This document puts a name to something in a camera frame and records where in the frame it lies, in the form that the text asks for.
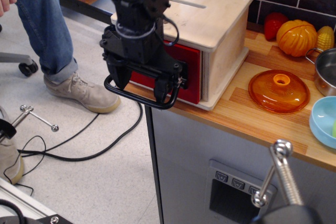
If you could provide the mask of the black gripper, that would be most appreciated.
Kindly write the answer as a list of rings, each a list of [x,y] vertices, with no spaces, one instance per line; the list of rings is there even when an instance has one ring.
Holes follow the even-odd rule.
[[[165,103],[174,82],[182,81],[183,67],[165,50],[165,46],[173,44],[166,44],[163,38],[162,26],[154,26],[140,35],[119,26],[106,28],[100,46],[110,73],[107,81],[114,81],[123,90],[134,72],[152,78],[156,102]]]

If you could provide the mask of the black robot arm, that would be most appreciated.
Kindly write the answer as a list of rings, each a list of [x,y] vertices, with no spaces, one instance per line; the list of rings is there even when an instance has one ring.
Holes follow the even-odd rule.
[[[105,88],[146,106],[171,108],[184,82],[183,66],[165,50],[163,21],[170,0],[112,0],[117,13],[113,31],[100,41],[109,75]],[[154,80],[154,100],[125,91],[132,73]]]

